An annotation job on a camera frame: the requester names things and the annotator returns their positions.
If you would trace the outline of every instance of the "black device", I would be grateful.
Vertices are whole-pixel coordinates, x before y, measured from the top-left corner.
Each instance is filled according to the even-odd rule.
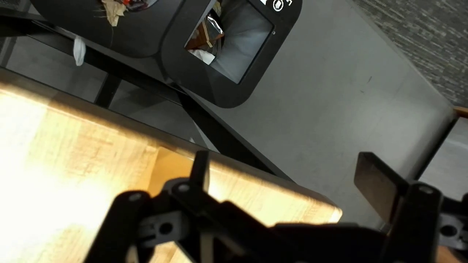
[[[131,58],[153,58],[150,77],[188,89],[218,106],[244,102],[295,24],[302,0],[222,0],[223,45],[210,65],[185,45],[215,0],[117,0],[127,5],[118,26],[105,19],[101,0],[32,0],[52,26]]]
[[[147,261],[153,246],[166,241],[175,241],[191,261],[200,263],[431,263],[438,244],[468,258],[462,238],[468,198],[449,200],[431,185],[397,179],[373,153],[359,154],[357,185],[387,219],[389,230],[340,223],[266,227],[237,206],[218,203],[206,192],[207,168],[209,153],[199,151],[190,178],[166,182],[159,195],[120,194],[86,263],[124,261],[130,246],[136,248],[139,261]],[[378,189],[389,195],[374,198]]]

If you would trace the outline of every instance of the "floor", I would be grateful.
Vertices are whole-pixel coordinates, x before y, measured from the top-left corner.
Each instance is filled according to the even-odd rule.
[[[468,106],[466,0],[354,0],[446,97]]]

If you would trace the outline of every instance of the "wooden surface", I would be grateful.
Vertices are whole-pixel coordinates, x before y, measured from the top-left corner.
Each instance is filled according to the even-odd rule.
[[[463,106],[456,106],[455,108],[456,114],[462,118],[468,118],[468,108],[463,108]]]
[[[466,0],[354,0],[447,99],[468,106]]]
[[[82,261],[118,192],[158,194],[190,170],[197,146],[8,71],[0,81],[1,263]],[[210,165],[209,192],[264,225],[340,217],[339,208],[288,187],[222,156]],[[153,261],[184,257],[168,244]]]

